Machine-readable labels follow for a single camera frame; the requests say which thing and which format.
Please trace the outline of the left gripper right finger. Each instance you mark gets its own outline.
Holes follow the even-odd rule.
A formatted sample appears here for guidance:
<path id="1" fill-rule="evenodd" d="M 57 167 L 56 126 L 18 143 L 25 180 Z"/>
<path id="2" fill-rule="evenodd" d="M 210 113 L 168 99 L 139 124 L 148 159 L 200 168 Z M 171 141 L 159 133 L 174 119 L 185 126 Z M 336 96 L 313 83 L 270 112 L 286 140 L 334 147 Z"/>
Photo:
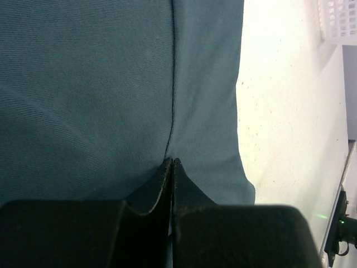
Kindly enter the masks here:
<path id="1" fill-rule="evenodd" d="M 320 267 L 307 221 L 287 205 L 218 205 L 172 166 L 174 267 Z"/>

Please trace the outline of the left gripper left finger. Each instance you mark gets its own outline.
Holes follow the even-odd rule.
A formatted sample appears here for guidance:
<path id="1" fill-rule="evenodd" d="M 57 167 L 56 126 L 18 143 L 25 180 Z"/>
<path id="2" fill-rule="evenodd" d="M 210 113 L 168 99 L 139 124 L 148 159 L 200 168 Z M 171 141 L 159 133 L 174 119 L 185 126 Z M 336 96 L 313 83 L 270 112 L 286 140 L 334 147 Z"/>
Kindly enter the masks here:
<path id="1" fill-rule="evenodd" d="M 2 267 L 164 267 L 171 159 L 123 200 L 15 200 L 1 208 Z"/>

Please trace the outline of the grey-blue t-shirt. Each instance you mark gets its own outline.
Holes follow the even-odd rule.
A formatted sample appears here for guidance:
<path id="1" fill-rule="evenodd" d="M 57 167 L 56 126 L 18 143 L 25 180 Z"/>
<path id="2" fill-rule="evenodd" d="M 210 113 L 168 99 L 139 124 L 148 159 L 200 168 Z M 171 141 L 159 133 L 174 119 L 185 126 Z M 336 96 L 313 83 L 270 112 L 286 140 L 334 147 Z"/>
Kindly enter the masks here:
<path id="1" fill-rule="evenodd" d="M 253 205 L 237 130 L 243 13 L 243 1 L 2 1 L 1 208 L 123 200 L 167 159 L 214 203 Z"/>

